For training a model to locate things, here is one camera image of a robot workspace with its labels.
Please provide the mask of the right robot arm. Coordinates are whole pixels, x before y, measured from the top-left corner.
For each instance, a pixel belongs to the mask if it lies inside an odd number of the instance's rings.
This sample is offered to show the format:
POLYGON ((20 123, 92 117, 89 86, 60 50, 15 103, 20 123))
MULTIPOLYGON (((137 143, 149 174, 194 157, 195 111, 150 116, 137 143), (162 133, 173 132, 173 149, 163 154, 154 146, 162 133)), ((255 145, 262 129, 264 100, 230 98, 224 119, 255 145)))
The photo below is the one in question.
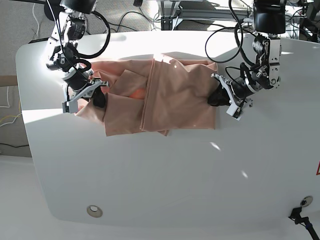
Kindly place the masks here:
POLYGON ((91 59, 102 55, 110 43, 111 30, 106 18, 95 10, 94 0, 62 0, 64 10, 53 18, 55 27, 48 38, 45 52, 46 67, 56 71, 63 80, 64 113, 76 113, 78 100, 92 100, 95 107, 103 109, 107 100, 101 88, 108 86, 106 81, 93 76, 91 59), (86 32, 86 15, 93 14, 102 20, 106 27, 106 39, 101 49, 93 54, 77 50, 79 40, 86 32))

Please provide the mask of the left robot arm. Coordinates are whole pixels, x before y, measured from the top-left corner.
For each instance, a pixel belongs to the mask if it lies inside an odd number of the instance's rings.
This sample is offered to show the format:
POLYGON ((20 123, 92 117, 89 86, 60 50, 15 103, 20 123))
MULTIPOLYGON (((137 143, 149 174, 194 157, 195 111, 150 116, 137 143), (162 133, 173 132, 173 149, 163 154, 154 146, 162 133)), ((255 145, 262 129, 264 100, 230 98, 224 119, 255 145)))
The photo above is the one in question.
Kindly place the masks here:
POLYGON ((253 35, 252 48, 256 54, 255 62, 246 56, 244 44, 244 19, 240 19, 229 3, 229 10, 236 25, 233 28, 234 39, 238 47, 236 54, 241 55, 243 62, 237 70, 238 78, 216 76, 218 88, 208 97, 207 103, 213 107, 236 106, 240 113, 249 96, 260 90, 276 89, 280 84, 280 34, 286 31, 285 0, 255 0, 253 2, 253 35))

